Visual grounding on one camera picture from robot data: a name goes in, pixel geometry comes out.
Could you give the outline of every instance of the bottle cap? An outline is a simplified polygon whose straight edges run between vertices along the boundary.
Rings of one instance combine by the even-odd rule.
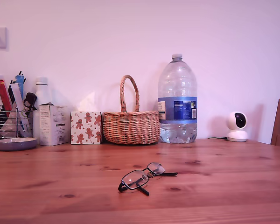
[[[173,54],[172,58],[176,58],[176,57],[181,57],[182,58],[182,54]]]
[[[36,77],[36,84],[40,85],[48,85],[48,78],[47,77]]]

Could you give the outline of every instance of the eyeglass frame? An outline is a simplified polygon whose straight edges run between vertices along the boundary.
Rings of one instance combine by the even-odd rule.
[[[123,191],[128,190],[128,189],[129,189],[129,190],[138,189],[138,190],[140,190],[142,193],[144,193],[146,196],[149,196],[149,192],[148,192],[147,190],[145,190],[144,188],[142,188],[142,186],[145,185],[145,184],[149,181],[150,178],[153,178],[154,176],[176,176],[176,175],[178,175],[177,172],[165,173],[166,170],[165,170],[165,168],[164,168],[160,163],[157,163],[157,164],[159,164],[159,165],[164,169],[164,173],[156,174],[154,171],[152,171],[150,168],[148,168],[148,166],[149,166],[150,164],[153,164],[153,163],[157,163],[157,162],[151,162],[151,163],[149,163],[149,164],[147,165],[147,167],[146,167],[145,169],[143,169],[143,170],[141,170],[141,169],[135,169],[135,170],[133,170],[133,171],[127,173],[126,175],[124,175],[124,177],[121,179],[120,185],[118,186],[118,191],[119,191],[119,192],[123,192]],[[144,173],[145,170],[149,170],[149,172],[152,174],[152,176],[149,176],[149,175],[147,175],[146,173]],[[132,188],[130,188],[130,186],[129,186],[128,184],[126,184],[126,183],[123,181],[123,179],[124,179],[127,175],[129,175],[130,173],[132,173],[132,172],[134,172],[134,171],[142,171],[142,172],[148,177],[148,179],[147,179],[147,181],[146,181],[145,183],[143,183],[143,184],[137,186],[136,188],[132,189]]]

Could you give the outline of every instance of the white cardboard box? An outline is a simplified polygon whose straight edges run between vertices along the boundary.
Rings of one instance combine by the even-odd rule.
[[[54,146],[70,141],[70,116],[66,107],[40,106],[40,142],[42,146]]]

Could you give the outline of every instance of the eyeglass lens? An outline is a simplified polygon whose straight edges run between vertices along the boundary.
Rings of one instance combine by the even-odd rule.
[[[135,189],[148,181],[148,177],[141,170],[135,170],[127,174],[122,181],[130,187],[130,189]]]
[[[165,172],[165,169],[156,162],[150,163],[147,166],[148,169],[150,169],[152,172],[154,172],[155,174],[159,175],[159,174],[163,174]]]

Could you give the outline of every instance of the blue bottle label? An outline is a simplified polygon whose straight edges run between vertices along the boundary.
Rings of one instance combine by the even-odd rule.
[[[197,97],[158,98],[161,124],[197,123]]]

